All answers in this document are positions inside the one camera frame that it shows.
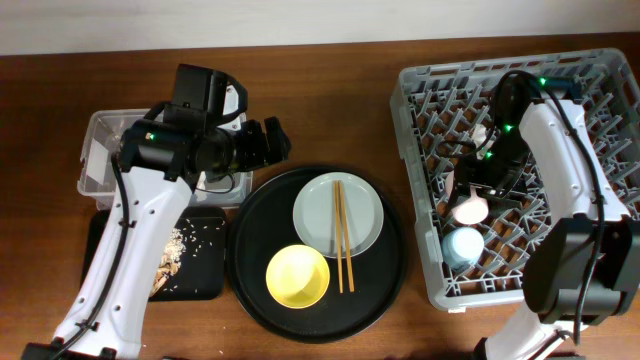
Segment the pink cup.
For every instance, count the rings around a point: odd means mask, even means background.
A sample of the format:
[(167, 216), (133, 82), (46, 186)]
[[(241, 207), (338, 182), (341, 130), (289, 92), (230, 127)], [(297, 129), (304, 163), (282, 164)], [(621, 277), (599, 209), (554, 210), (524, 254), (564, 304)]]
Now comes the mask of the pink cup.
[(468, 197), (459, 194), (457, 198), (454, 198), (453, 172), (446, 176), (445, 190), (448, 196), (447, 209), (456, 222), (463, 225), (474, 225), (482, 222), (488, 216), (488, 200), (478, 195), (478, 187), (471, 186)]

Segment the white round plate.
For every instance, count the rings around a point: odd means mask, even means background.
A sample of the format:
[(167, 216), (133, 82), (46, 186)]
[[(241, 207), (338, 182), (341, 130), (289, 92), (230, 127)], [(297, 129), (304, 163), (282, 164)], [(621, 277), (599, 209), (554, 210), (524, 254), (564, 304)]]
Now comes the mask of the white round plate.
[(335, 258), (335, 205), (333, 183), (345, 190), (351, 255), (367, 251), (381, 233), (384, 211), (381, 198), (361, 177), (346, 172), (319, 175), (303, 186), (293, 208), (293, 223), (301, 241), (328, 258)]

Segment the blue cup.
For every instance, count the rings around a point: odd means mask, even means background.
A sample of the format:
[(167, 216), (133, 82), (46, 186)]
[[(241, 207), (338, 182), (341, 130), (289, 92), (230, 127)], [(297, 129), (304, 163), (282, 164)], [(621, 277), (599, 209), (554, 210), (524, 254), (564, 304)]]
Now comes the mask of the blue cup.
[(484, 238), (474, 228), (462, 227), (447, 234), (442, 240), (443, 261), (459, 272), (474, 265), (484, 249)]

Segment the wooden chopstick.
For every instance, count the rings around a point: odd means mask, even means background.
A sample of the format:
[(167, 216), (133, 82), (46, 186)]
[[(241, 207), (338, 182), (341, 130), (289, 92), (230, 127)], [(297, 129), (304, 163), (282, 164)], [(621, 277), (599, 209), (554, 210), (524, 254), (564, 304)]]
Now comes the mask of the wooden chopstick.
[(349, 236), (349, 228), (347, 222), (346, 215), (346, 194), (345, 188), (342, 181), (338, 181), (338, 192), (339, 192), (339, 201), (340, 201), (340, 215), (341, 215), (341, 225), (343, 228), (343, 235), (345, 241), (345, 251), (346, 251), (346, 264), (347, 264), (347, 274), (348, 274), (348, 283), (349, 283), (349, 291), (355, 292), (355, 282), (354, 282), (354, 274), (353, 274), (353, 266), (351, 259), (351, 244), (350, 244), (350, 236)]
[(343, 293), (343, 275), (342, 275), (342, 230), (340, 215), (340, 191), (338, 181), (333, 181), (334, 208), (335, 208), (335, 242), (336, 242), (336, 260), (337, 260), (337, 276), (339, 292)]

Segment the yellow bowl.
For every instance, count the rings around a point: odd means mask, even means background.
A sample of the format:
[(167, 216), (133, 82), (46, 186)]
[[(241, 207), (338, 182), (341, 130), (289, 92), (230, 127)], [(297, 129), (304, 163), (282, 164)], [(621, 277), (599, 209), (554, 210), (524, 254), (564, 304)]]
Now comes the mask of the yellow bowl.
[(290, 245), (269, 261), (265, 282), (271, 297), (289, 309), (304, 309), (316, 304), (330, 283), (325, 257), (306, 245)]

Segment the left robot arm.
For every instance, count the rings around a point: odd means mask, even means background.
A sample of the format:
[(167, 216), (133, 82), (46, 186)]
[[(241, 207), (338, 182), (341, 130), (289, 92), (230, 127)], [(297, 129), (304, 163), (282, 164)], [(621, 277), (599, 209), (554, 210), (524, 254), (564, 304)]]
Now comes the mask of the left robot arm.
[(97, 251), (77, 298), (48, 344), (29, 343), (25, 359), (135, 359), (160, 259), (199, 177), (219, 179), (287, 159), (279, 120), (225, 124), (248, 109), (233, 76), (181, 64), (171, 100), (124, 131), (111, 157), (117, 182)]

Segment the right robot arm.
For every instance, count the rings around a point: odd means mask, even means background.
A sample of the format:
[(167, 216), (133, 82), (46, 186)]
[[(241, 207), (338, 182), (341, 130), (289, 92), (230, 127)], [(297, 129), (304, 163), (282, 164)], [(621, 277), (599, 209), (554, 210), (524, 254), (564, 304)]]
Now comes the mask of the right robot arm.
[(544, 359), (567, 339), (622, 316), (639, 288), (639, 223), (616, 195), (589, 138), (581, 86), (570, 78), (506, 72), (490, 99), (493, 125), (467, 143), (447, 178), (447, 207), (508, 204), (534, 160), (551, 229), (525, 263), (524, 301), (475, 359)]

